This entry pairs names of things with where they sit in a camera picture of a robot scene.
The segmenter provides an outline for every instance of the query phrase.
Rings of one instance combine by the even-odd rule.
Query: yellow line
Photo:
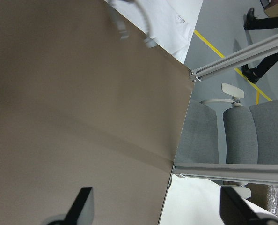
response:
[[[257,91],[256,92],[256,105],[259,104],[259,99],[260,99],[260,93]]]
[[[198,36],[207,46],[209,46],[217,55],[219,55],[221,58],[224,58],[225,56],[217,49],[215,48],[207,39],[205,39],[197,30],[194,30],[194,34]],[[241,77],[243,77],[254,89],[256,89],[265,99],[268,101],[272,101],[271,98],[269,98],[261,89],[259,89],[258,86],[256,86],[254,83],[250,82],[238,69],[234,69]]]

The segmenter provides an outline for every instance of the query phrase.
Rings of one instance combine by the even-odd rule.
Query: person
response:
[[[272,29],[278,27],[278,16],[257,19],[254,16],[254,11],[254,8],[250,8],[247,12],[246,21],[243,26],[245,30]],[[278,53],[264,58],[256,68],[249,68],[247,64],[242,66],[242,73],[250,82],[256,83],[277,61]]]

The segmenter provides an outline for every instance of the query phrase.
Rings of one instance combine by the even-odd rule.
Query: foot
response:
[[[249,68],[248,65],[244,65],[242,66],[242,73],[244,76],[247,77],[247,79],[252,82],[252,83],[256,83],[259,81],[259,77],[254,73],[254,68]]]
[[[250,23],[255,20],[255,16],[254,16],[254,12],[255,12],[255,9],[254,8],[250,8],[247,12],[247,15],[246,15],[246,21],[244,23],[244,30],[248,30],[249,29],[249,25]]]

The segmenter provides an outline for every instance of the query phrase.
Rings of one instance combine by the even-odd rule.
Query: gray fabric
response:
[[[257,164],[256,127],[249,108],[234,107],[223,113],[227,163]]]
[[[250,107],[258,139],[258,164],[278,164],[278,100]]]
[[[218,163],[216,112],[190,100],[175,163]]]

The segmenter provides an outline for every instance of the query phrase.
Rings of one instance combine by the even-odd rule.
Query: black pants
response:
[[[248,26],[248,29],[249,30],[271,29],[277,27],[278,27],[278,17],[274,17],[274,18],[253,20]],[[255,74],[258,77],[262,77],[277,61],[278,61],[278,53],[264,58],[255,69],[254,71]]]

